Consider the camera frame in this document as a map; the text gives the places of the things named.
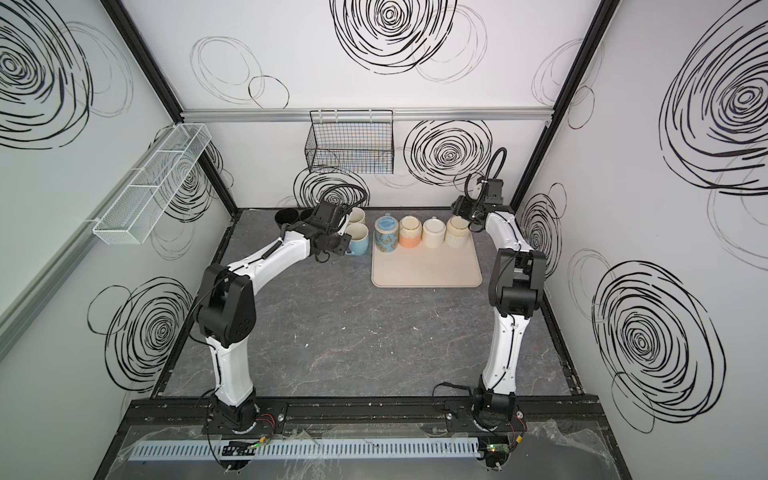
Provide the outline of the light blue mug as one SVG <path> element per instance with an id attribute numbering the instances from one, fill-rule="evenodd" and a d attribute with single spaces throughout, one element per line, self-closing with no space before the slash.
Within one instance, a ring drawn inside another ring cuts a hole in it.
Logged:
<path id="1" fill-rule="evenodd" d="M 369 248 L 369 230 L 364 223 L 351 223 L 347 226 L 346 234 L 350 236 L 350 242 L 346 254 L 348 256 L 363 256 Z"/>

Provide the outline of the white black mug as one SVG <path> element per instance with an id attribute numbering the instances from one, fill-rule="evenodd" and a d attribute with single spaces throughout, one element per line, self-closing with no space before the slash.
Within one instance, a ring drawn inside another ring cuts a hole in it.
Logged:
<path id="1" fill-rule="evenodd" d="M 281 232 L 286 231 L 291 225 L 300 219 L 300 212 L 295 208 L 278 210 L 274 215 L 275 223 Z"/>

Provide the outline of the beige tan mug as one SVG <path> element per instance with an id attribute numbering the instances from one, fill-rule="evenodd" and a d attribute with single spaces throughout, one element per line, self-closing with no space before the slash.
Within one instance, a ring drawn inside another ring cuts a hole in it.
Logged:
<path id="1" fill-rule="evenodd" d="M 451 248 L 462 248 L 470 239 L 470 222 L 460 216 L 452 216 L 446 222 L 444 242 Z"/>

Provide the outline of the cream white mug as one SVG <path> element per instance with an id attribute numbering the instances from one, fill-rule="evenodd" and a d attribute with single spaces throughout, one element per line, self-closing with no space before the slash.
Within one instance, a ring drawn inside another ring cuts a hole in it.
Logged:
<path id="1" fill-rule="evenodd" d="M 422 224 L 422 243 L 426 248 L 439 248 L 444 242 L 445 234 L 445 223 L 436 217 L 427 219 Z"/>

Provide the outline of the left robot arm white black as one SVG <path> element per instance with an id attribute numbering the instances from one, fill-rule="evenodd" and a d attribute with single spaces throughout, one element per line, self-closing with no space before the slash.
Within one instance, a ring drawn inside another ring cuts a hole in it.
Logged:
<path id="1" fill-rule="evenodd" d="M 345 254 L 351 242 L 346 227 L 355 207 L 322 200 L 307 219 L 283 226 L 278 238 L 260 250 L 227 266 L 213 263 L 204 271 L 191 313 L 211 349 L 213 410 L 233 432 L 247 433 L 260 419 L 247 352 L 257 320 L 255 297 L 298 262 Z"/>

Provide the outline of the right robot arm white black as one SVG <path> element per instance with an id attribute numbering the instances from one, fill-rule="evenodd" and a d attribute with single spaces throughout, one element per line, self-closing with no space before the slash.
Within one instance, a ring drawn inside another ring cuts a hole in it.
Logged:
<path id="1" fill-rule="evenodd" d="M 496 257 L 488 284 L 493 309 L 489 359 L 472 390 L 472 415 L 483 430 L 493 431 L 518 415 L 517 366 L 525 331 L 540 308 L 546 255 L 523 237 L 510 206 L 502 199 L 503 181 L 468 178 L 453 213 L 488 233 Z"/>

